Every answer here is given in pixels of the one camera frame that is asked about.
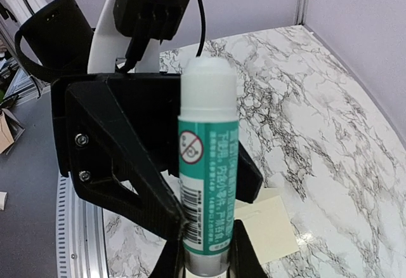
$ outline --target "black strap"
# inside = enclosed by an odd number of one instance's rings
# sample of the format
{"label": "black strap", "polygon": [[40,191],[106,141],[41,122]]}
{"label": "black strap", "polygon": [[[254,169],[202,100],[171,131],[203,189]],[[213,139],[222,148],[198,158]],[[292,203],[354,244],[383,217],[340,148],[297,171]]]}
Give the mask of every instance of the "black strap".
{"label": "black strap", "polygon": [[27,55],[25,55],[21,49],[21,41],[23,39],[23,34],[21,30],[15,34],[15,51],[17,53],[18,59],[20,59],[21,64],[24,69],[33,75],[47,83],[52,83],[53,81],[61,78],[62,76],[71,76],[76,74],[83,74],[83,70],[58,70],[51,69],[49,67],[43,67],[38,63],[32,61]]}

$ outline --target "glue stick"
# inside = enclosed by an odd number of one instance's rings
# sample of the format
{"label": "glue stick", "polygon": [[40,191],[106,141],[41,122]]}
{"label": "glue stick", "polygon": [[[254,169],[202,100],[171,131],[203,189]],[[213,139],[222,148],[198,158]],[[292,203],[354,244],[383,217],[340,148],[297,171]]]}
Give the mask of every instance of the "glue stick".
{"label": "glue stick", "polygon": [[181,203],[185,265],[213,277],[229,267],[239,147],[237,74],[222,58],[192,59],[181,75]]}

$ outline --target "barcode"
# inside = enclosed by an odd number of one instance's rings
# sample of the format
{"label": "barcode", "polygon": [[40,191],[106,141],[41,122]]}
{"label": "barcode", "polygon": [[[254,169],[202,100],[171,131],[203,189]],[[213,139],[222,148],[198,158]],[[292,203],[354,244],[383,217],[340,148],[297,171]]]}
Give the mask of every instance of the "barcode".
{"label": "barcode", "polygon": [[202,191],[182,186],[182,204],[189,224],[185,239],[194,244],[202,244]]}

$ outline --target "white marble tabletop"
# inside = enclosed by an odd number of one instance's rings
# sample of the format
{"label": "white marble tabletop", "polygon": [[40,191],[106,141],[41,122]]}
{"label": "white marble tabletop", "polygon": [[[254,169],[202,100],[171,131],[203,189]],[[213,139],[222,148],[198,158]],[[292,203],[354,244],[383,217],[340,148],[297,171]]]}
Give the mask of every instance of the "white marble tabletop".
{"label": "white marble tabletop", "polygon": [[[163,53],[181,72],[197,46]],[[206,43],[239,75],[240,140],[281,189],[300,252],[270,277],[406,277],[406,152],[382,113],[304,27]],[[110,276],[148,277],[164,241],[105,211]]]}

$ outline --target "gray floor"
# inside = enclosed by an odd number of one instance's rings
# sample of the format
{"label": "gray floor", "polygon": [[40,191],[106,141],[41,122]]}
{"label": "gray floor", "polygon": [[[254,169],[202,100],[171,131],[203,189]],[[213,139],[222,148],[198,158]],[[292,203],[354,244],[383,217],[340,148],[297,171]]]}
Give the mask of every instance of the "gray floor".
{"label": "gray floor", "polygon": [[0,277],[57,277],[55,205],[58,165],[49,93],[13,110],[26,127],[8,156],[0,156]]}

